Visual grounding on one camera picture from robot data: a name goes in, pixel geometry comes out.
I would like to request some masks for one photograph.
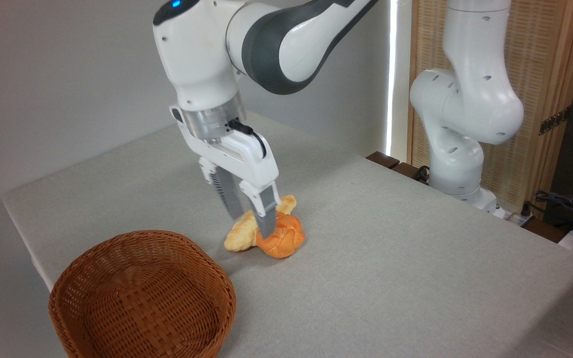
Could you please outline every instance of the white wall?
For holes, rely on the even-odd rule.
[[[151,30],[162,2],[0,0],[0,198],[173,124]],[[301,93],[243,81],[246,107],[362,155],[381,149],[387,11],[377,4]],[[47,299],[0,200],[0,358],[65,356]]]

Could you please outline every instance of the gray tablecloth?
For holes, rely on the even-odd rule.
[[[307,240],[230,253],[233,222],[169,127],[7,194],[52,287],[114,235],[187,235],[230,276],[222,357],[573,357],[573,252],[364,158],[249,113]]]

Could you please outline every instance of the gray table surface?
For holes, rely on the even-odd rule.
[[[231,253],[233,222],[176,127],[4,197],[49,288],[117,234],[182,233],[233,281],[221,357],[573,357],[573,252],[249,113],[307,239]]]

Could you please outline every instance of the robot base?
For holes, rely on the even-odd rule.
[[[487,213],[491,213],[496,217],[505,218],[505,210],[496,204],[496,195],[487,189],[480,187],[471,193],[466,193],[463,195],[451,194],[450,196],[456,198],[457,200],[467,202],[471,206],[486,211]]]

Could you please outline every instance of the wooden panel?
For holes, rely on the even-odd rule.
[[[429,68],[452,68],[442,50],[447,0],[416,0],[414,79]],[[505,40],[507,73],[525,107],[520,131],[503,145],[482,144],[481,184],[520,205],[553,176],[565,125],[539,136],[541,122],[573,96],[573,0],[512,0]],[[420,118],[409,117],[409,162],[429,165]]]

